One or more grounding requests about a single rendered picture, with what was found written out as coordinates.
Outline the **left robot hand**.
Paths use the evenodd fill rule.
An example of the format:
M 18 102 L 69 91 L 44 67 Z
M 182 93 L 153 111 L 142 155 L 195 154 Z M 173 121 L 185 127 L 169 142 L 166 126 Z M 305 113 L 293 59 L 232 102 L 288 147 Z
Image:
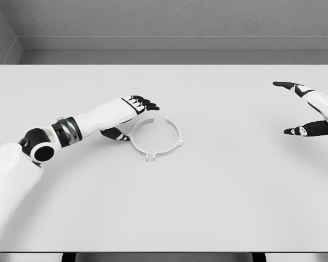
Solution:
M 99 130 L 106 138 L 116 141 L 130 141 L 118 125 L 128 122 L 145 111 L 157 111 L 160 108 L 142 96 L 128 96 L 114 99 L 101 106 L 101 124 Z

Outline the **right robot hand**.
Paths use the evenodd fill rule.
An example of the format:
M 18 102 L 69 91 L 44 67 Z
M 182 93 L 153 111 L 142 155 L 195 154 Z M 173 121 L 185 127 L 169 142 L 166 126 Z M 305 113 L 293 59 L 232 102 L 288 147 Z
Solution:
M 305 137 L 328 135 L 328 96 L 326 94 L 293 82 L 274 81 L 273 85 L 292 91 L 304 99 L 310 107 L 319 112 L 324 118 L 321 121 L 309 122 L 302 126 L 285 129 L 284 134 Z

